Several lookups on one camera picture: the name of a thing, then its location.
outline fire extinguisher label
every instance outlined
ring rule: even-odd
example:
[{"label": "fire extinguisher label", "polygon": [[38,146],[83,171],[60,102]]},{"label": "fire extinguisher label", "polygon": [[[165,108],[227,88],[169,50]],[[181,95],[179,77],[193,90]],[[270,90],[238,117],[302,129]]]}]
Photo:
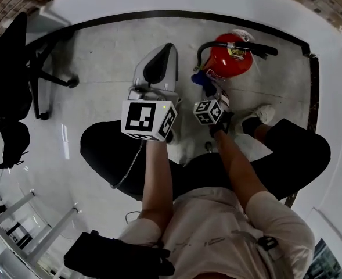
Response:
[{"label": "fire extinguisher label", "polygon": [[212,69],[208,69],[206,72],[206,76],[209,77],[213,81],[225,81],[225,79],[215,73]]}]

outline red fire extinguisher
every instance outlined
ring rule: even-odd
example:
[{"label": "red fire extinguisher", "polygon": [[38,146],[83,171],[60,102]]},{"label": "red fire extinguisher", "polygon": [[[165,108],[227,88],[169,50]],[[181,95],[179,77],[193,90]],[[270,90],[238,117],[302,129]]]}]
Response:
[{"label": "red fire extinguisher", "polygon": [[[211,48],[211,54],[202,66],[201,53],[206,48]],[[266,59],[268,55],[276,56],[277,54],[276,48],[247,42],[234,33],[225,33],[198,49],[198,63],[195,71],[202,69],[210,79],[221,81],[248,71],[253,63],[252,55]]]}]

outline blue object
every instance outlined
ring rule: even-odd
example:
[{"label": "blue object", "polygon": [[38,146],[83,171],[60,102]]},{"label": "blue object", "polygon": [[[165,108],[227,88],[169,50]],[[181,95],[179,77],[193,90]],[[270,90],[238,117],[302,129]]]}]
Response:
[{"label": "blue object", "polygon": [[199,70],[197,74],[193,74],[192,82],[203,87],[206,93],[206,97],[210,97],[216,94],[216,87],[213,86],[211,79],[206,76],[204,71]]}]

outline gray floor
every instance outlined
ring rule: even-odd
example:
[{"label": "gray floor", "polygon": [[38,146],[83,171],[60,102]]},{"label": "gray floor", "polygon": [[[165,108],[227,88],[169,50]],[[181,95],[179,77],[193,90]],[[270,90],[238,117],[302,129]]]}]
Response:
[{"label": "gray floor", "polygon": [[[125,226],[125,214],[141,208],[139,202],[112,190],[86,164],[80,155],[80,138],[94,123],[120,119],[121,101],[127,98],[136,64],[166,42],[172,42],[178,50],[177,92],[184,98],[178,118],[182,140],[176,146],[169,146],[169,157],[185,162],[205,153],[204,143],[211,139],[208,129],[193,117],[192,105],[200,100],[201,88],[190,81],[190,76],[198,47],[233,28],[239,27],[197,19],[131,20],[81,30],[56,48],[52,61],[55,74],[65,80],[76,74],[80,84],[68,89],[40,81],[41,108],[51,108],[52,117],[48,121],[36,120],[30,110],[23,121],[31,136],[29,154],[23,157],[23,164],[5,170],[0,180],[0,193],[8,205],[34,189],[37,198],[24,211],[25,220],[35,221],[30,227],[34,224],[38,228],[43,223],[55,225],[75,203],[82,210],[63,237],[52,245],[45,260],[53,264],[62,262],[64,253],[82,231],[95,229],[106,237],[118,236]],[[299,46],[268,34],[247,31],[258,43],[277,48],[279,55],[270,56],[267,61],[256,58],[257,67],[252,66],[244,75],[224,84],[231,109],[239,116],[248,108],[271,103],[276,109],[271,124],[287,118],[306,127],[310,93],[308,59],[302,56]],[[235,140],[250,160],[270,153],[246,135]]]}]

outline person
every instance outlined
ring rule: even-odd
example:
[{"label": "person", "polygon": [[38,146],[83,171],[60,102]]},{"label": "person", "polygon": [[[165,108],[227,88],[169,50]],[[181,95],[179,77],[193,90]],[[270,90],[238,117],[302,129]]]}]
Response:
[{"label": "person", "polygon": [[161,239],[171,252],[174,279],[241,279],[275,278],[273,265],[244,236],[272,237],[291,277],[303,278],[314,236],[279,200],[324,171],[330,148],[320,135],[286,119],[267,125],[274,113],[271,105],[262,105],[235,125],[238,134],[263,143],[270,155],[249,162],[228,134],[215,129],[219,152],[184,167],[168,160],[165,142],[139,148],[140,141],[120,133],[120,121],[90,126],[81,138],[84,159],[111,185],[125,177],[119,190],[142,200],[139,217],[119,239],[146,246]]}]

